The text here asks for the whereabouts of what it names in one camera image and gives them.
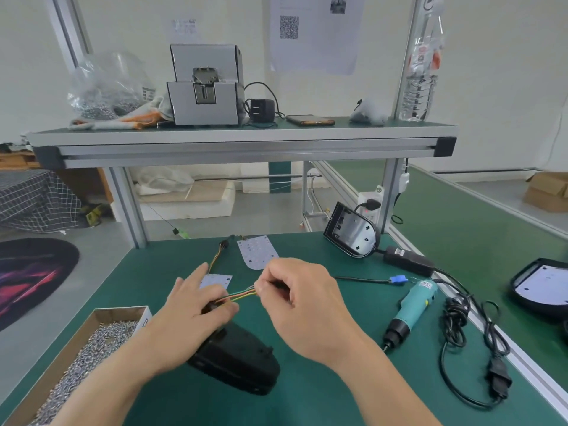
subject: poster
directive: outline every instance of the poster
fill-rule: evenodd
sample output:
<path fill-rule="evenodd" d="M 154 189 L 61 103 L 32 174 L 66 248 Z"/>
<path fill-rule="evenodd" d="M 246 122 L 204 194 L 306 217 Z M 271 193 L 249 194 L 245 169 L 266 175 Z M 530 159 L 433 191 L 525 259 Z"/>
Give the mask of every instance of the poster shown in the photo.
<path fill-rule="evenodd" d="M 351 75 L 365 0 L 270 0 L 273 71 Z"/>

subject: cloth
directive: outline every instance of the cloth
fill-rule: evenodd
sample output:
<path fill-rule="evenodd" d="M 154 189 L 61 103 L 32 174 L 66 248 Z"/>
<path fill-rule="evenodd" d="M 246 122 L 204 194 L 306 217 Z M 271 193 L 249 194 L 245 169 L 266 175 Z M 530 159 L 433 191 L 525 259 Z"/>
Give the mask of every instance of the cloth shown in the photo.
<path fill-rule="evenodd" d="M 0 171 L 0 225 L 52 233 L 78 225 L 81 200 L 52 171 Z"/>
<path fill-rule="evenodd" d="M 74 119 L 70 130 L 142 130 L 154 127 L 160 121 L 174 121 L 170 97 L 156 97 L 127 115 L 111 121 Z"/>

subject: plastic water bottle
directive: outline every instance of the plastic water bottle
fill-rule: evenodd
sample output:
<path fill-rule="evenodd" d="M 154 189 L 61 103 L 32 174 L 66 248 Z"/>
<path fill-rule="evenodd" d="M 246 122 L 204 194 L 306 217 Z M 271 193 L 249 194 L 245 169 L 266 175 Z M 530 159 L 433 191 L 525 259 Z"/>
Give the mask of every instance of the plastic water bottle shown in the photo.
<path fill-rule="evenodd" d="M 416 13 L 414 49 L 408 60 L 406 86 L 399 103 L 401 120 L 424 121 L 432 109 L 444 48 L 440 17 L 443 11 L 443 0 L 424 0 Z"/>
<path fill-rule="evenodd" d="M 438 75 L 412 74 L 406 78 L 400 118 L 404 121 L 424 121 L 430 113 Z"/>

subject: metal shelf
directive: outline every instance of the metal shelf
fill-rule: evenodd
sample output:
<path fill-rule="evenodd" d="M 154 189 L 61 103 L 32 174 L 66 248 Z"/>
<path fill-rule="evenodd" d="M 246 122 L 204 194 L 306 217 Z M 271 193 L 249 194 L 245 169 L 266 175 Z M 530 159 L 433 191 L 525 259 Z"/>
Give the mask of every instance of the metal shelf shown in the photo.
<path fill-rule="evenodd" d="M 458 128 L 431 122 L 392 121 L 385 127 L 350 124 L 300 128 L 186 128 L 142 131 L 33 133 L 28 140 L 48 169 L 160 166 L 364 158 L 445 157 Z"/>

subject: gray metal machine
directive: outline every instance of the gray metal machine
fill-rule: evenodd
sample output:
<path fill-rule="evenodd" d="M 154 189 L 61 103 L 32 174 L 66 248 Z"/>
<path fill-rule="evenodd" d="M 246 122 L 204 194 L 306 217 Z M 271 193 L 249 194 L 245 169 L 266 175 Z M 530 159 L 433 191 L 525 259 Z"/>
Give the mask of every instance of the gray metal machine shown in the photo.
<path fill-rule="evenodd" d="M 167 83 L 176 125 L 240 125 L 245 118 L 243 59 L 236 45 L 171 45 Z"/>

